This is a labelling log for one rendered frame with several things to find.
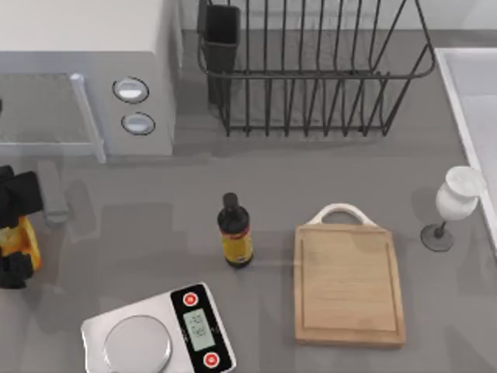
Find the silver kitchen scale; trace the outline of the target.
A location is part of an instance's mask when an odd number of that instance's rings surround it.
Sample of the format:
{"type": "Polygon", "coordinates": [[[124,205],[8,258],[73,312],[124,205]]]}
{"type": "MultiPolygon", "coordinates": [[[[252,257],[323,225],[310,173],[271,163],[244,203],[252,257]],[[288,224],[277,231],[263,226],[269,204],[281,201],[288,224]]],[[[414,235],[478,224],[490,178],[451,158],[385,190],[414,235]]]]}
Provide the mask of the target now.
{"type": "Polygon", "coordinates": [[[234,373],[234,349],[199,282],[85,320],[86,373],[234,373]]]}

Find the small round microwave knob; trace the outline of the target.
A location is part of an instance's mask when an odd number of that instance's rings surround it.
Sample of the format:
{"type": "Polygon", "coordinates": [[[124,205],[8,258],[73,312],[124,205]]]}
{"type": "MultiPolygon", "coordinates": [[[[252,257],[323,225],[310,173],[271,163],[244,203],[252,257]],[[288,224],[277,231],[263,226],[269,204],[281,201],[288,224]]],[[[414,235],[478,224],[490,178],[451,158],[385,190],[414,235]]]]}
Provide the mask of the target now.
{"type": "Polygon", "coordinates": [[[147,136],[155,130],[156,123],[148,114],[136,112],[123,116],[121,126],[134,136],[147,136]]]}

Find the dark bottle with yellow label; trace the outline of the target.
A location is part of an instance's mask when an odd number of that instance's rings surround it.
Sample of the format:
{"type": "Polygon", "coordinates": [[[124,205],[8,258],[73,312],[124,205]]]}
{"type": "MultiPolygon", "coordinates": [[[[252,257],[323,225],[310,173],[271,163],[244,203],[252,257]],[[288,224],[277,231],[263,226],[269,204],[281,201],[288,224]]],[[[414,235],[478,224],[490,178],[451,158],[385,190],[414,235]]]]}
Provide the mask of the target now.
{"type": "Polygon", "coordinates": [[[234,268],[243,268],[253,259],[254,249],[248,211],[239,204],[235,193],[222,197],[223,207],[217,215],[224,258],[234,268]]]}

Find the black cutlery holder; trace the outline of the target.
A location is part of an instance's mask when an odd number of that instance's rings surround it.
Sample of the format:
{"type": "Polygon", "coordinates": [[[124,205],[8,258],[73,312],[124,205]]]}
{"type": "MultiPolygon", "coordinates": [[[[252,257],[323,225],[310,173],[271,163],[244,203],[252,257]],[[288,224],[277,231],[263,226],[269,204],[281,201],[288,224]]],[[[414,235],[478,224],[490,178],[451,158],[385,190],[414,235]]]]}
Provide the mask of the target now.
{"type": "Polygon", "coordinates": [[[197,31],[203,41],[203,55],[207,63],[209,104],[223,105],[224,93],[230,87],[229,78],[235,69],[240,37],[240,8],[235,5],[215,5],[199,0],[197,31]]]}

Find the microwave door with mesh window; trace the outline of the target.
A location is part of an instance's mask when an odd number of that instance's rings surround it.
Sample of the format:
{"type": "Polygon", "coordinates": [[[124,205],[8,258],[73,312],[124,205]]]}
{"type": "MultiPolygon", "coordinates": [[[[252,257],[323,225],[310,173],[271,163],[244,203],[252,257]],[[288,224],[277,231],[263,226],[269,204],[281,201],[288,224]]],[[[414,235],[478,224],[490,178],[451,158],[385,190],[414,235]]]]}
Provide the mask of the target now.
{"type": "Polygon", "coordinates": [[[94,155],[66,74],[0,74],[0,157],[94,155]]]}

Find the white wine glass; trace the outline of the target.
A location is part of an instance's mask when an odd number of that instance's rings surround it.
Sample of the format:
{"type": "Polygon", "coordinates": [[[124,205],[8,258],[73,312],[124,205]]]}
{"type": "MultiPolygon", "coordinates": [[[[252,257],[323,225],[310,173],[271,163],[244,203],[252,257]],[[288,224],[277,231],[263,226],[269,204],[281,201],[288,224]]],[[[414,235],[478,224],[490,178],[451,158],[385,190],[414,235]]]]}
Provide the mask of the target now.
{"type": "Polygon", "coordinates": [[[439,224],[426,225],[420,232],[422,244],[435,253],[445,253],[454,244],[454,236],[447,227],[452,221],[468,218],[476,209],[486,182],[480,171],[470,166],[450,168],[439,188],[435,207],[439,224]]]}

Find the yellow orange item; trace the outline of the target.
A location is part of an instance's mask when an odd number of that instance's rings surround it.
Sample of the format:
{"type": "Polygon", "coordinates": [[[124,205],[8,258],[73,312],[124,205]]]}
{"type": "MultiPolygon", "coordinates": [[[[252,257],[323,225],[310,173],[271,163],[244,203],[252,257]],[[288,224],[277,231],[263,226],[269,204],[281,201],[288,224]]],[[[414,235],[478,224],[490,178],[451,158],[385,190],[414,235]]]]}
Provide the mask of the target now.
{"type": "Polygon", "coordinates": [[[15,228],[0,228],[0,257],[21,253],[30,258],[33,270],[42,266],[42,258],[33,226],[27,216],[19,218],[15,228]]]}

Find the pale microwave oven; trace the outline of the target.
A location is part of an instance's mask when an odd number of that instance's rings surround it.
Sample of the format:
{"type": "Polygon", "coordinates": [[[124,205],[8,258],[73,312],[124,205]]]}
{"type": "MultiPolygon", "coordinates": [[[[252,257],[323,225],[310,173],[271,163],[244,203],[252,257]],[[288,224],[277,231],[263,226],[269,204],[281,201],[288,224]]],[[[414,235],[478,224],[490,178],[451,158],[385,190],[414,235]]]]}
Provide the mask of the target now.
{"type": "Polygon", "coordinates": [[[182,50],[178,0],[0,0],[0,74],[84,75],[106,160],[172,154],[182,50]],[[143,103],[113,95],[128,76],[148,85],[143,103]],[[153,118],[151,134],[122,128],[136,112],[153,118]]]}

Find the large round microwave knob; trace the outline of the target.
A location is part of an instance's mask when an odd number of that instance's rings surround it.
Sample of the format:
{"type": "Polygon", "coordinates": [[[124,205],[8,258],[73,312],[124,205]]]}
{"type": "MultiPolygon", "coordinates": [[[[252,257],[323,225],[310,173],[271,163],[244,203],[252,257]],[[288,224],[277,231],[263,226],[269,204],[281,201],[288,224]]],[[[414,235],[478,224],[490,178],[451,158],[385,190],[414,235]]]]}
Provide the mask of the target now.
{"type": "Polygon", "coordinates": [[[143,103],[150,95],[148,85],[136,77],[126,77],[112,84],[113,95],[124,103],[143,103]]]}

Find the pale grey rounded box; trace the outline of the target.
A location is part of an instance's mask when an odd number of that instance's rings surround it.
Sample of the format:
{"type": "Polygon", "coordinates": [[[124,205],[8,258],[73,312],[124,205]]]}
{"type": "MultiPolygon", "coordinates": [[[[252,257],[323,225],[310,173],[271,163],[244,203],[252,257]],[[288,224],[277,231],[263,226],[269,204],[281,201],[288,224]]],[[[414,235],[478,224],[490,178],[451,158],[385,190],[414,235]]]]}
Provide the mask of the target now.
{"type": "Polygon", "coordinates": [[[43,214],[49,225],[61,225],[68,220],[69,207],[61,185],[61,178],[54,162],[39,161],[37,176],[43,200],[43,214]]]}

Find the wooden cutting board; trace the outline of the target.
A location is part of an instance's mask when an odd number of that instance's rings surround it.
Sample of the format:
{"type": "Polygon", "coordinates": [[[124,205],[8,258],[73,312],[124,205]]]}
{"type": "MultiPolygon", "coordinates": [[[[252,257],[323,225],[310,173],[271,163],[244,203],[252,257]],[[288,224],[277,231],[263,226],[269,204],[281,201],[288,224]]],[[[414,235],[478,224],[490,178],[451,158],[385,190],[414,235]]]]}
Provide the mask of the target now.
{"type": "Polygon", "coordinates": [[[294,330],[302,343],[405,344],[393,236],[358,207],[329,204],[296,228],[294,330]]]}

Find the white sink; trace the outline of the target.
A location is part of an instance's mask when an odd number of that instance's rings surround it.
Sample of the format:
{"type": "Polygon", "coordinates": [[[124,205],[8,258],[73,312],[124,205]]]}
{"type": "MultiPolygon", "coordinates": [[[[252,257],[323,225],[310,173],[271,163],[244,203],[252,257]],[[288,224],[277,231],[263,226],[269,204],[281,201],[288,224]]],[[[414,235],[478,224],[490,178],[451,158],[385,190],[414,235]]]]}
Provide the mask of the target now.
{"type": "Polygon", "coordinates": [[[497,47],[438,47],[435,55],[467,162],[486,180],[481,205],[497,260],[497,47]]]}

